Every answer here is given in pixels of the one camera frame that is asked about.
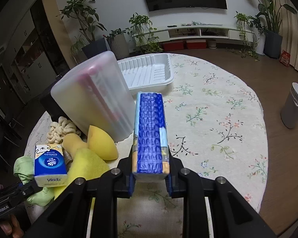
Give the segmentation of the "person's hand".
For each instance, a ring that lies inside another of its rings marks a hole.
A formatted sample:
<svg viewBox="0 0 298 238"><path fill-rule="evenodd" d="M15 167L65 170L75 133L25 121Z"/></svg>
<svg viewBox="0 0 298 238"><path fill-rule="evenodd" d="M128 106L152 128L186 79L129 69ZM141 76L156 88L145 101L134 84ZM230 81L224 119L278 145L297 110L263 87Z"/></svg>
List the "person's hand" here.
<svg viewBox="0 0 298 238"><path fill-rule="evenodd" d="M24 235L16 216L13 214L9 216L8 220L1 222L0 227L7 236L11 235L13 238L22 238Z"/></svg>

